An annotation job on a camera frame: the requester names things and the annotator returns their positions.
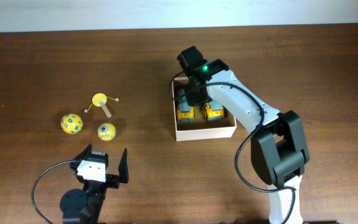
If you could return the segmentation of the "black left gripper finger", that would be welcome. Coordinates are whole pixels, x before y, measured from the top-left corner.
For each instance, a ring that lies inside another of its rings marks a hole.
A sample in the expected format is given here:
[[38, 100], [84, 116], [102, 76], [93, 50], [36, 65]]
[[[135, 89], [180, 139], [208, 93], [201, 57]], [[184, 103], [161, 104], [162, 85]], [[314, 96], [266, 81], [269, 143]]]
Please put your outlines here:
[[85, 147], [85, 149], [74, 158], [74, 160], [75, 161], [83, 160], [89, 153], [91, 153], [92, 147], [93, 147], [93, 145], [91, 143], [89, 143]]
[[120, 183], [128, 183], [129, 182], [129, 170], [127, 166], [127, 149], [125, 148], [121, 160], [118, 166], [119, 171], [119, 181]]

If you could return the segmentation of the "yellow toy truck grey cab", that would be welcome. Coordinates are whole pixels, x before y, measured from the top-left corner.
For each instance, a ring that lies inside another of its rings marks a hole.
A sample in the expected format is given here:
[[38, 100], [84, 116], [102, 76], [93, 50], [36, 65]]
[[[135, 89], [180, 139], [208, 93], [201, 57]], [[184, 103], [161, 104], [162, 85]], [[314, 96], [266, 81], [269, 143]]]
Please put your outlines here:
[[184, 89], [179, 89], [177, 95], [181, 96], [181, 98], [177, 100], [177, 121], [182, 123], [194, 121], [194, 107], [188, 104]]

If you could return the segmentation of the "yellow toy dump truck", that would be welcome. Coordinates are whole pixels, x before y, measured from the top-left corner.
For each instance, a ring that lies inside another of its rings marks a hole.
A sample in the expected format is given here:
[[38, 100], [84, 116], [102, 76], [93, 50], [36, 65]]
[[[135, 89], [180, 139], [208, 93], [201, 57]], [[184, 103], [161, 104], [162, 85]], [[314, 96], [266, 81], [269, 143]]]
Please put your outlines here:
[[208, 121], [224, 119], [224, 107], [216, 100], [205, 103], [201, 107], [201, 112]]

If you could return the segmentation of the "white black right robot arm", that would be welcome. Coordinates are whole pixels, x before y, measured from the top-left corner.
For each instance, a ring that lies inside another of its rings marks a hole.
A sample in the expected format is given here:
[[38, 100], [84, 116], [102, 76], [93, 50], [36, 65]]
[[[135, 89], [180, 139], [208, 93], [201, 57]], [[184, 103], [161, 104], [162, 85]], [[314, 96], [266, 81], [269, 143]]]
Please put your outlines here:
[[189, 79], [184, 96], [191, 106], [216, 100], [245, 127], [249, 135], [239, 146], [234, 167], [239, 168], [239, 156], [250, 144], [250, 159], [255, 173], [266, 189], [239, 178], [251, 189], [265, 192], [270, 200], [270, 223], [303, 223], [300, 213], [299, 187], [310, 161], [301, 118], [292, 110], [282, 113], [266, 104], [246, 88], [229, 66], [220, 59], [207, 61], [191, 46], [177, 56], [183, 73]]

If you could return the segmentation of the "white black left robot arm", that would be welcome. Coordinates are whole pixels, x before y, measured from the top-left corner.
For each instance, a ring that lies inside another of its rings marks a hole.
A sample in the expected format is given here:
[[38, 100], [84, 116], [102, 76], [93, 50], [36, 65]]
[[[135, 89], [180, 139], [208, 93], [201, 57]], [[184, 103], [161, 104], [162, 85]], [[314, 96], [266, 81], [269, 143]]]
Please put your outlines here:
[[83, 188], [71, 189], [61, 197], [63, 223], [97, 223], [107, 189], [118, 189], [129, 182], [127, 149], [122, 153], [118, 175], [106, 172], [108, 164], [108, 154], [93, 151], [91, 144], [70, 162], [70, 168]]

